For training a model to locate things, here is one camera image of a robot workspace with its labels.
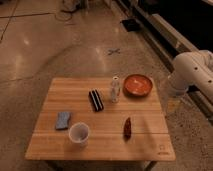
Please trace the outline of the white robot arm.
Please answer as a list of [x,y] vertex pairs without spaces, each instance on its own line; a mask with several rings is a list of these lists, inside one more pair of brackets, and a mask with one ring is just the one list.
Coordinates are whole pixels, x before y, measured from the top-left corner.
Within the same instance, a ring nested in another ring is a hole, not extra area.
[[165,113],[173,114],[190,86],[196,86],[213,102],[213,53],[208,50],[184,52],[177,55],[174,70],[161,84],[166,94]]

